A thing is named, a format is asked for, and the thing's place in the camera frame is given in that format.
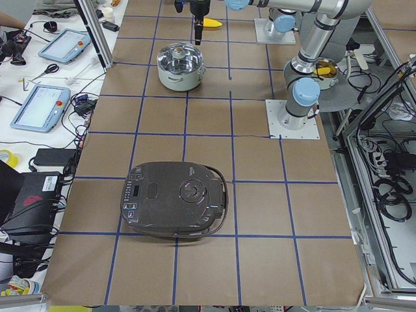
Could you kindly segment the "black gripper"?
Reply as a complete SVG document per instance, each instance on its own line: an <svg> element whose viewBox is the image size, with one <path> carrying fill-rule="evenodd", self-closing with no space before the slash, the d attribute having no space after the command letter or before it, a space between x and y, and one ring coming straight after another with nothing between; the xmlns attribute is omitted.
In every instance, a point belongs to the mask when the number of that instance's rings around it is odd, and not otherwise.
<svg viewBox="0 0 416 312"><path fill-rule="evenodd" d="M201 45L203 34L203 16L208 15L210 0L191 0L190 11L194 15L194 40L196 45Z"/></svg>

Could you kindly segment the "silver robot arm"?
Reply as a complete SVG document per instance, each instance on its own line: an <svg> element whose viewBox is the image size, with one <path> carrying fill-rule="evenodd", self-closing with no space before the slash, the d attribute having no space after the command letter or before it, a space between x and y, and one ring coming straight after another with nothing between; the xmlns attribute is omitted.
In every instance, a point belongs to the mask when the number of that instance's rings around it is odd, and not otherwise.
<svg viewBox="0 0 416 312"><path fill-rule="evenodd" d="M299 130L317 104L319 84L311 78L318 59L340 20L360 16L371 1L226 1L226 6L239 11L249 5L315 13L316 18L302 46L284 69L288 100L277 113L278 122L286 129Z"/></svg>
<svg viewBox="0 0 416 312"><path fill-rule="evenodd" d="M275 34L285 34L296 25L296 12L282 8L269 8L268 21L264 27L265 34L272 37Z"/></svg>

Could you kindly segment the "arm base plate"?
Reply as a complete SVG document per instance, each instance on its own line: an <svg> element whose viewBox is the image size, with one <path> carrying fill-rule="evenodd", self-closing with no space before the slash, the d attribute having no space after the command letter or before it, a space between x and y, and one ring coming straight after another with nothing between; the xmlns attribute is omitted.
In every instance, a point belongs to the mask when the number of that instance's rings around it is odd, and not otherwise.
<svg viewBox="0 0 416 312"><path fill-rule="evenodd" d="M286 110L286 100L266 99L269 137L273 139L319 140L313 109L307 116L294 117Z"/></svg>
<svg viewBox="0 0 416 312"><path fill-rule="evenodd" d="M275 21L255 18L254 25L257 43L279 45L294 45L296 43L293 32L295 19L293 17L281 16Z"/></svg>

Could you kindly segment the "person forearm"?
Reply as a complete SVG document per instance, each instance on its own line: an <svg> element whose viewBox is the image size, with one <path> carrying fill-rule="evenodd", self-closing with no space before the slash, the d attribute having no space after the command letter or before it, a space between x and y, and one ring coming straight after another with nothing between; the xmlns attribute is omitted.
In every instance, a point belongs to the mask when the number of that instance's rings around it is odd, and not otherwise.
<svg viewBox="0 0 416 312"><path fill-rule="evenodd" d="M24 29L25 23L0 11L0 24L13 29Z"/></svg>

